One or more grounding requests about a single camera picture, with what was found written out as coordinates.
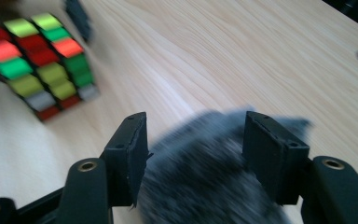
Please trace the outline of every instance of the orange sticker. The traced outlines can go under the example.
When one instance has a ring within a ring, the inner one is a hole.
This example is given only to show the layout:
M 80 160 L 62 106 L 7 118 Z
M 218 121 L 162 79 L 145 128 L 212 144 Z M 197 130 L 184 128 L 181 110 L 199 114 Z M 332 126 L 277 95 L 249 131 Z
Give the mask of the orange sticker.
M 52 45 L 65 58 L 70 58 L 83 52 L 83 49 L 80 47 L 80 45 L 72 38 L 65 38 L 58 42 L 52 43 Z
M 10 44 L 6 40 L 0 41 L 0 62 L 7 61 L 16 57 L 20 57 L 21 53 L 16 46 Z

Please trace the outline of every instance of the gray fur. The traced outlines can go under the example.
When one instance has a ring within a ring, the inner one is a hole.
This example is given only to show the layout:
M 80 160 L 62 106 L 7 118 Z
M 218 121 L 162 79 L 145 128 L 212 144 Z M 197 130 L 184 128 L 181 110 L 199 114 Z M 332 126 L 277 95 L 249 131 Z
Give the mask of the gray fur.
M 139 193 L 147 223 L 288 223 L 241 156 L 245 114 L 208 112 L 150 148 Z M 302 140 L 309 123 L 277 119 Z

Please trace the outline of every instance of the light wood grain surface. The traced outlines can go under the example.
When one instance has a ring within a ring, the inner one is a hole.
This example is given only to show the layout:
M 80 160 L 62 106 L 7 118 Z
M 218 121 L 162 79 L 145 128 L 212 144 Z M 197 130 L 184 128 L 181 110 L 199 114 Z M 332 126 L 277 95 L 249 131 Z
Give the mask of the light wood grain surface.
M 320 0 L 83 1 L 101 95 L 40 123 L 0 83 L 0 197 L 18 207 L 60 188 L 76 161 L 98 157 L 120 122 L 146 111 L 153 143 L 204 110 L 253 105 L 310 119 L 312 157 L 358 172 L 358 24 Z M 74 33 L 62 2 L 23 0 Z M 301 223 L 297 207 L 285 208 Z M 115 208 L 116 223 L 142 223 Z

